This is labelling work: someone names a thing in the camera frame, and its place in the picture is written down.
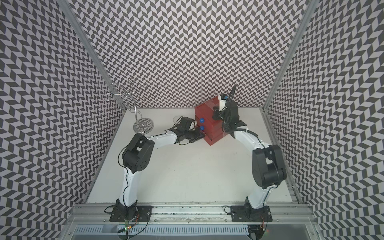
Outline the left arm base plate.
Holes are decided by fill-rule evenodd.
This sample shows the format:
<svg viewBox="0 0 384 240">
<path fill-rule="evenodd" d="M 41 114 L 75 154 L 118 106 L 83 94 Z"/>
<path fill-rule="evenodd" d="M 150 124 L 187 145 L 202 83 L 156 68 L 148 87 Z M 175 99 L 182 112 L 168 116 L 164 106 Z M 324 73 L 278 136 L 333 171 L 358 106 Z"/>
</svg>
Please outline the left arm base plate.
<svg viewBox="0 0 384 240">
<path fill-rule="evenodd" d="M 110 219 L 110 222 L 148 222 L 152 216 L 153 206 L 114 206 Z"/>
</svg>

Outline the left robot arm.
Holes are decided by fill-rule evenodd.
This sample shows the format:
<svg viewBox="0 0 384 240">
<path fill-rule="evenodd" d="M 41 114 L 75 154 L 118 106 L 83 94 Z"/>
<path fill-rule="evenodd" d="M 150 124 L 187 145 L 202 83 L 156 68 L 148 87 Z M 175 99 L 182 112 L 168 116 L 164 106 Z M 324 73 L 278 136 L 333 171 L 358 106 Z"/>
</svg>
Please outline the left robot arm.
<svg viewBox="0 0 384 240">
<path fill-rule="evenodd" d="M 137 204 L 140 172 L 150 163 L 155 149 L 168 145 L 179 144 L 186 141 L 194 143 L 205 137 L 204 128 L 196 125 L 195 120 L 181 117 L 171 128 L 154 136 L 145 136 L 136 133 L 130 143 L 118 155 L 122 160 L 121 167 L 125 169 L 122 192 L 116 205 L 132 208 Z"/>
</svg>

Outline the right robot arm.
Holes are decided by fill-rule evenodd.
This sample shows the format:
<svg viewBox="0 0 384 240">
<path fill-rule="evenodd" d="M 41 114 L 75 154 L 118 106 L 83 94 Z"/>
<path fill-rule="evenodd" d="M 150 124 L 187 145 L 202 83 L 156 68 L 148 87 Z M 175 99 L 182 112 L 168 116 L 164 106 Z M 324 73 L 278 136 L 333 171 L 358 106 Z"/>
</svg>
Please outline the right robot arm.
<svg viewBox="0 0 384 240">
<path fill-rule="evenodd" d="M 220 100 L 214 108 L 214 120 L 222 121 L 222 131 L 239 141 L 252 155 L 251 172 L 256 187 L 246 197 L 245 206 L 250 210 L 265 207 L 270 192 L 287 179 L 283 152 L 277 145 L 262 141 L 240 120 L 239 108 L 234 101 Z"/>
</svg>

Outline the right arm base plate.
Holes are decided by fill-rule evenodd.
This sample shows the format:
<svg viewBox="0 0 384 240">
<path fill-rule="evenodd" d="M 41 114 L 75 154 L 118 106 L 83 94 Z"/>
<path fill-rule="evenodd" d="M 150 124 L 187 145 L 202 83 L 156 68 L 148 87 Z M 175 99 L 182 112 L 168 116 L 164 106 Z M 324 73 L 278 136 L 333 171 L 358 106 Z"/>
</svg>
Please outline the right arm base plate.
<svg viewBox="0 0 384 240">
<path fill-rule="evenodd" d="M 273 221 L 269 206 L 253 209 L 247 206 L 230 206 L 232 222 L 264 222 Z"/>
</svg>

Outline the red top drawer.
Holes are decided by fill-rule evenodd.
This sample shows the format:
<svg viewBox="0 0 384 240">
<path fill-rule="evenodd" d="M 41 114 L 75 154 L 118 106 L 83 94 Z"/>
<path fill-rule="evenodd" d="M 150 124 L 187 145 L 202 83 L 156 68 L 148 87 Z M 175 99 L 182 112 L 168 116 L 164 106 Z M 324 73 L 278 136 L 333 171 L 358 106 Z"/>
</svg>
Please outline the red top drawer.
<svg viewBox="0 0 384 240">
<path fill-rule="evenodd" d="M 208 117 L 213 119 L 215 107 L 219 107 L 218 96 L 198 105 L 195 107 L 195 115 L 201 117 Z"/>
</svg>

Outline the red bottom drawer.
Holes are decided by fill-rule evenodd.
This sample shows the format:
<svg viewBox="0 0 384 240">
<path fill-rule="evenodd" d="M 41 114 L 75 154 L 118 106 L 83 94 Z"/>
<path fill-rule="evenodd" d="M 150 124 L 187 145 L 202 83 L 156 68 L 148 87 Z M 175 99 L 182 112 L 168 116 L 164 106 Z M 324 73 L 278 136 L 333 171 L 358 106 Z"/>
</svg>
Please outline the red bottom drawer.
<svg viewBox="0 0 384 240">
<path fill-rule="evenodd" d="M 227 133 L 224 133 L 222 131 L 216 131 L 216 132 L 207 132 L 205 133 L 204 140 L 212 146 L 213 144 L 217 143 L 219 140 L 227 136 Z"/>
</svg>

